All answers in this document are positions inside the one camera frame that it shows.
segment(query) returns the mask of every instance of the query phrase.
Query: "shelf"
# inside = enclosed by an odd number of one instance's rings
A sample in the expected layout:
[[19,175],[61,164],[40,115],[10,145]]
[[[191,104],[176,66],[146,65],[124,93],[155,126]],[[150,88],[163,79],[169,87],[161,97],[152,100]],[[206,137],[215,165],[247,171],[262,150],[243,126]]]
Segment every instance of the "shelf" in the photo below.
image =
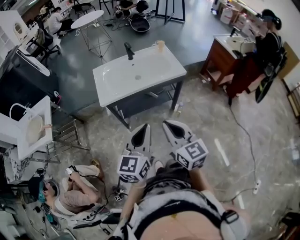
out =
[[158,95],[158,98],[151,97],[147,94],[137,96],[126,102],[117,105],[118,112],[122,110],[124,118],[130,118],[138,113],[162,105],[173,99],[171,92],[174,91],[174,85],[166,86],[164,91]]
[[53,133],[53,142],[46,146],[47,159],[56,157],[59,154],[71,149],[72,146],[69,146],[68,144],[80,145],[76,120],[72,120],[66,125],[56,129],[56,131],[58,131],[58,133]]

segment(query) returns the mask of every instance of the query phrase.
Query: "sink faucet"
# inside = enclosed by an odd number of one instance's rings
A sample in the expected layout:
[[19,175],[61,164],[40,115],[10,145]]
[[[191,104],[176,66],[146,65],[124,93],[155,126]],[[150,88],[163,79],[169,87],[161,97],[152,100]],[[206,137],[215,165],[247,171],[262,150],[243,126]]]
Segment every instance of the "sink faucet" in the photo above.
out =
[[126,48],[126,52],[127,52],[127,55],[128,55],[128,60],[132,60],[133,59],[133,55],[135,53],[131,50],[131,45],[128,42],[125,42],[124,46]]

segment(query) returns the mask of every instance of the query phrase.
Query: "white sink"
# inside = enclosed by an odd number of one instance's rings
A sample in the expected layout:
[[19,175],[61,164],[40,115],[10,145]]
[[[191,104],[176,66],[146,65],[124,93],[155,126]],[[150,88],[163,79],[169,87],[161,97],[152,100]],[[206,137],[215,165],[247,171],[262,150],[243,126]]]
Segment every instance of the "white sink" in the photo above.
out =
[[152,46],[133,57],[128,60],[125,55],[93,70],[102,107],[187,73],[166,46],[162,53]]

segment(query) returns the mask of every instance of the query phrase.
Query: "sneaker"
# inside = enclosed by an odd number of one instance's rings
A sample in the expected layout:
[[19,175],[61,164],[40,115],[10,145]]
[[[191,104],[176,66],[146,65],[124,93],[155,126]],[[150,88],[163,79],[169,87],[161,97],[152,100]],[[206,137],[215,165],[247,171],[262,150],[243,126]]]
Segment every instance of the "sneaker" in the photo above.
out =
[[101,164],[99,162],[99,160],[96,160],[96,159],[93,159],[91,162],[90,162],[91,165],[94,165],[96,166],[98,169],[99,169],[99,175],[97,176],[100,180],[103,180],[104,179],[104,172],[103,172],[103,169],[101,167]]
[[164,165],[162,164],[161,161],[156,161],[154,167],[155,167],[155,172],[157,172],[159,168],[161,167],[164,168]]

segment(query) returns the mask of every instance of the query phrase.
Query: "white shoe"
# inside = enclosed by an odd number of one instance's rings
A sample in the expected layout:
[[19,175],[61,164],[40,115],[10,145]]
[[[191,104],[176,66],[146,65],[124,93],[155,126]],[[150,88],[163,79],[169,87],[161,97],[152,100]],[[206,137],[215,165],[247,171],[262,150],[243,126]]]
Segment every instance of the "white shoe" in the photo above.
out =
[[158,169],[164,167],[164,165],[160,161],[156,161],[154,167],[155,167],[155,172],[157,172]]

